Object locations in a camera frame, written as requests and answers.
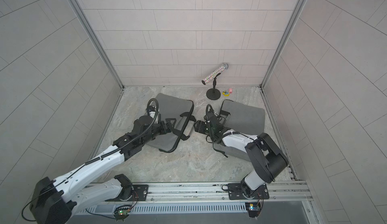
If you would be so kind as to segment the grey laptop bag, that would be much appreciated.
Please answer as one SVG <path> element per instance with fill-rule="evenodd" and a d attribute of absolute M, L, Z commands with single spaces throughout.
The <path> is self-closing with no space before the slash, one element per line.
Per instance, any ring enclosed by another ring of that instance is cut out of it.
<path fill-rule="evenodd" d="M 265 128 L 265 110 L 263 108 L 247 106 L 231 100 L 224 100 L 220 115 L 226 118 L 224 126 L 239 131 L 245 135 L 259 135 Z M 247 153 L 225 146 L 223 143 L 214 143 L 213 149 L 225 156 L 249 161 Z"/>
<path fill-rule="evenodd" d="M 159 135 L 147 145 L 161 152 L 171 153 L 176 150 L 181 140 L 189 139 L 184 131 L 190 121 L 195 121 L 192 116 L 194 104 L 191 100 L 181 99 L 165 94 L 158 94 L 156 100 L 159 103 L 161 121 L 171 126 L 171 132 Z"/>

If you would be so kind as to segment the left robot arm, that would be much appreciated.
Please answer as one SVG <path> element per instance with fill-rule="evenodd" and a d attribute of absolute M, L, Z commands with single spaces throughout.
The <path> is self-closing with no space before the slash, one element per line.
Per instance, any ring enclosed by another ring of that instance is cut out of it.
<path fill-rule="evenodd" d="M 176 120 L 161 120 L 144 115 L 135 120 L 132 132 L 115 140 L 111 146 L 80 167 L 50 180 L 41 179 L 35 186 L 29 209 L 38 224 L 64 224 L 78 211 L 105 200 L 135 200 L 137 194 L 128 177 L 119 174 L 111 180 L 88 187 L 93 180 L 122 164 L 159 135 L 171 133 Z"/>

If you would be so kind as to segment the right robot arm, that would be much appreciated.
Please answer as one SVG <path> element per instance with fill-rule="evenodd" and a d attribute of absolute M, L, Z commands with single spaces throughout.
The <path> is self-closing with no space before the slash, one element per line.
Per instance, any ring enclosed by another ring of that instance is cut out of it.
<path fill-rule="evenodd" d="M 228 184 L 227 191 L 242 199 L 268 198 L 264 194 L 265 185 L 274 182 L 289 165 L 286 155 L 268 134 L 243 134 L 226 127 L 226 121 L 220 122 L 220 119 L 224 117 L 210 111 L 193 128 L 206 136 L 216 152 L 249 161 L 254 168 L 236 187 Z"/>

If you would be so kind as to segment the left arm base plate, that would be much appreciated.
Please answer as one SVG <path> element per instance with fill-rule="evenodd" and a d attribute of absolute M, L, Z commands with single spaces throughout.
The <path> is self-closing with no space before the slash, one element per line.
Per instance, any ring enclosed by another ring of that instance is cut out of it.
<path fill-rule="evenodd" d="M 113 199 L 108 199 L 106 202 L 115 201 L 115 202 L 136 202 L 136 201 L 145 201 L 148 194 L 149 185 L 131 185 L 130 187 L 124 187 L 118 197 Z"/>

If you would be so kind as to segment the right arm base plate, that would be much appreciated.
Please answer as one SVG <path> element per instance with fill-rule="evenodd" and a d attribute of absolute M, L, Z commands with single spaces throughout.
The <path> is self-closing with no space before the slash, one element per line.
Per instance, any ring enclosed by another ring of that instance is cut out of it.
<path fill-rule="evenodd" d="M 228 193 L 230 200 L 267 200 L 270 198 L 265 184 L 256 190 L 251 190 L 247 185 L 241 183 L 229 183 L 221 188 Z"/>

